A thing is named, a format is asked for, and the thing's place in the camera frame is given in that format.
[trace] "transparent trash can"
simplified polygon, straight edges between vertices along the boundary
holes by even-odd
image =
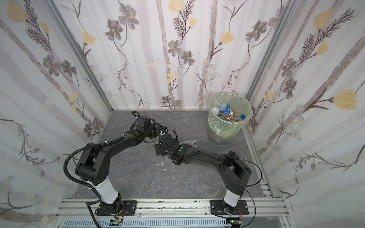
[[[214,116],[210,109],[215,107],[216,102],[227,103],[232,111],[239,115],[244,114],[246,118],[239,122],[229,122]],[[226,145],[233,141],[238,131],[247,124],[253,116],[251,104],[248,100],[235,94],[222,93],[213,97],[209,102],[209,116],[207,134],[210,140],[217,144]]]

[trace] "brown bottle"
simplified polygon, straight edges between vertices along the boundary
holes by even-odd
[[[223,114],[223,113],[222,113],[222,116],[224,117],[224,119],[225,119],[226,121],[232,121],[232,120],[233,120],[233,118],[232,118],[232,116],[231,116],[231,115],[226,115],[226,114]]]

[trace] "floral wallpaper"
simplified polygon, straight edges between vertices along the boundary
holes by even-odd
[[[41,1],[0,6],[0,223],[48,227],[76,187],[64,159],[98,140],[109,111]]]
[[[286,1],[55,0],[113,108],[246,96]]]
[[[364,7],[300,0],[250,101],[272,190],[298,228],[365,226]]]

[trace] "ventilated metal panel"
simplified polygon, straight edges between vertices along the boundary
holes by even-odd
[[[96,219],[101,227],[125,228],[182,228],[182,227],[230,227],[223,218],[126,218],[122,225],[110,219]],[[62,228],[94,228],[92,219],[66,219]]]

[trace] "gray marble floor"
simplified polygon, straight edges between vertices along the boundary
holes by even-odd
[[[208,139],[208,111],[140,111],[156,122],[175,130],[179,141],[197,140],[197,148],[207,152],[231,150],[252,161],[242,130],[229,145],[217,145]],[[100,141],[110,140],[128,130],[135,120],[130,111],[113,111]],[[219,174],[198,165],[174,165],[166,156],[156,156],[154,143],[141,143],[111,159],[109,178],[122,198],[223,198],[226,187]],[[254,165],[249,184],[258,181]],[[253,197],[263,197],[260,185],[248,187]],[[95,198],[85,186],[78,186],[74,199]]]

